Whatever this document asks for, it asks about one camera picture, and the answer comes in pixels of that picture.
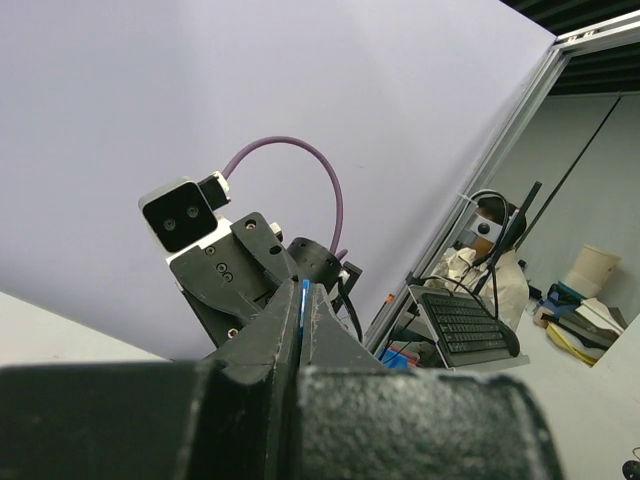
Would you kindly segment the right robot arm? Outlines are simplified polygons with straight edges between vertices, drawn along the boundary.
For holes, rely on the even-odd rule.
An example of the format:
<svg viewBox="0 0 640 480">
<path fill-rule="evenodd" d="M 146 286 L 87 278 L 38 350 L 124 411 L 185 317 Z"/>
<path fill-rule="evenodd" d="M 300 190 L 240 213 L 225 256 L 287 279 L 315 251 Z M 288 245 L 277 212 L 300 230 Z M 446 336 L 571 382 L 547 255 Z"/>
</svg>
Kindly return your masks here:
<svg viewBox="0 0 640 480">
<path fill-rule="evenodd" d="M 223 234 L 197 243 L 168 261 L 184 298 L 215 346 L 232 339 L 268 306 L 281 284 L 297 278 L 322 285 L 334 311 L 344 308 L 363 338 L 349 293 L 362 270 L 315 241 L 281 243 L 277 226 L 253 212 L 231 223 Z"/>
</svg>

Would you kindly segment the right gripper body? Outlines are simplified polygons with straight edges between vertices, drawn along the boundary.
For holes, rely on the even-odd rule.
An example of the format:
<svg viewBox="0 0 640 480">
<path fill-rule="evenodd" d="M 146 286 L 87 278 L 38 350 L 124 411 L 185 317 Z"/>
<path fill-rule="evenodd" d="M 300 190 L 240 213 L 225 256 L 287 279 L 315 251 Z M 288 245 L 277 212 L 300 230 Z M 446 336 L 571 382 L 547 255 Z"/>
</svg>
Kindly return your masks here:
<svg viewBox="0 0 640 480">
<path fill-rule="evenodd" d="M 168 265 L 217 347 L 251 323 L 295 275 L 294 260 L 258 212 L 230 224 L 219 239 L 187 248 Z"/>
</svg>

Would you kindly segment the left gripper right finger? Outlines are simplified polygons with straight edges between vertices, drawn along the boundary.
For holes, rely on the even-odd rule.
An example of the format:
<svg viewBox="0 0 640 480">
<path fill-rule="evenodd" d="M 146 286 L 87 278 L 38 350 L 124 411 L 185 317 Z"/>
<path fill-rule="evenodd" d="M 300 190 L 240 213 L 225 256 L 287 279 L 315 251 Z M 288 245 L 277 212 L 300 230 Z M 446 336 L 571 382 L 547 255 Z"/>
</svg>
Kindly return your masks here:
<svg viewBox="0 0 640 480">
<path fill-rule="evenodd" d="M 296 479 L 559 479 L 530 389 L 501 373 L 383 367 L 311 285 L 299 342 Z"/>
</svg>

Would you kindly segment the blue key tag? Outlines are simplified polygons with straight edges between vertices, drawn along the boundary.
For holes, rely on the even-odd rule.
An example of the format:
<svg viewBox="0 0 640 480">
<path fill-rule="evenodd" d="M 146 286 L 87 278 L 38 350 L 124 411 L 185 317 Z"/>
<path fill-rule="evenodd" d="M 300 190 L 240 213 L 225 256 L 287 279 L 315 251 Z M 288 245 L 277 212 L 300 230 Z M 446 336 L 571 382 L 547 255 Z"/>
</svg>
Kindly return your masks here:
<svg viewBox="0 0 640 480">
<path fill-rule="evenodd" d="M 311 289 L 311 282 L 309 279 L 303 279 L 301 282 L 301 299 L 299 307 L 299 339 L 303 341 L 304 337 L 304 325 L 306 318 L 306 310 L 308 305 L 308 298 Z"/>
</svg>

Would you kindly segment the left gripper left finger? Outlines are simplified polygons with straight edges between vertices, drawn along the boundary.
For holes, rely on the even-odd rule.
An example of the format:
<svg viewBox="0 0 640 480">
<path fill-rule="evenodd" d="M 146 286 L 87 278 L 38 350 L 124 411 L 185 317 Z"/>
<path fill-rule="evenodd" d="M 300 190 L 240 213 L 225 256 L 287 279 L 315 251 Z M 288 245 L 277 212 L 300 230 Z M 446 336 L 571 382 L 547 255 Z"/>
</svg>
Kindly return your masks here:
<svg viewBox="0 0 640 480">
<path fill-rule="evenodd" d="M 299 347 L 300 283 L 212 356 L 1 372 L 5 479 L 273 479 Z"/>
</svg>

